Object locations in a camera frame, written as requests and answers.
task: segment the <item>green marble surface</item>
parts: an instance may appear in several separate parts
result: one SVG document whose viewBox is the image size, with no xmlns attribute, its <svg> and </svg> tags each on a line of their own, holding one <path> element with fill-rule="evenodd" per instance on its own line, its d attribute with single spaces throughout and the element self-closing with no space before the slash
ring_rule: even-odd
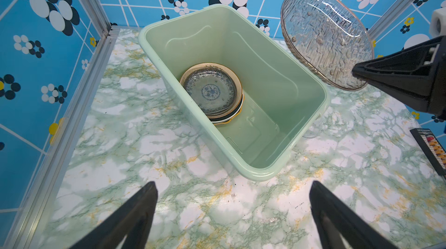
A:
<svg viewBox="0 0 446 249">
<path fill-rule="evenodd" d="M 222 168 L 137 32 L 121 30 L 39 247 L 69 247 L 148 181 L 159 200 L 146 248 L 320 248 L 313 180 L 399 248 L 446 241 L 446 181 L 409 132 L 416 120 L 372 86 L 329 91 L 320 135 L 301 139 L 276 177 L 252 182 Z"/>
</svg>

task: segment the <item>rectangular plastic tub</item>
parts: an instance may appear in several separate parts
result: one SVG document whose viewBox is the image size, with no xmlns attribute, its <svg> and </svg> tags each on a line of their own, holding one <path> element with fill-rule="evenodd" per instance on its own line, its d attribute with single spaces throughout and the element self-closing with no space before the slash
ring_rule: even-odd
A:
<svg viewBox="0 0 446 249">
<path fill-rule="evenodd" d="M 330 101 L 319 78 L 226 5 L 148 25 L 139 43 L 220 163 L 254 181 L 282 169 Z M 204 62 L 230 68 L 242 83 L 242 111 L 228 124 L 213 125 L 179 83 L 188 68 Z"/>
</svg>

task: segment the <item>textured glass plate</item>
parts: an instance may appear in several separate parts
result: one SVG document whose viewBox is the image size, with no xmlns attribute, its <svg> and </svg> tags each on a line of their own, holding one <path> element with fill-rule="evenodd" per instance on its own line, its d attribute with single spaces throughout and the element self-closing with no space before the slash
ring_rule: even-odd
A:
<svg viewBox="0 0 446 249">
<path fill-rule="evenodd" d="M 290 51 L 323 81 L 344 90 L 366 85 L 351 70 L 374 58 L 372 44 L 361 21 L 339 0 L 284 0 L 281 24 Z"/>
<path fill-rule="evenodd" d="M 234 82 L 218 68 L 193 71 L 185 79 L 184 89 L 208 116 L 225 112 L 236 102 Z"/>
</svg>

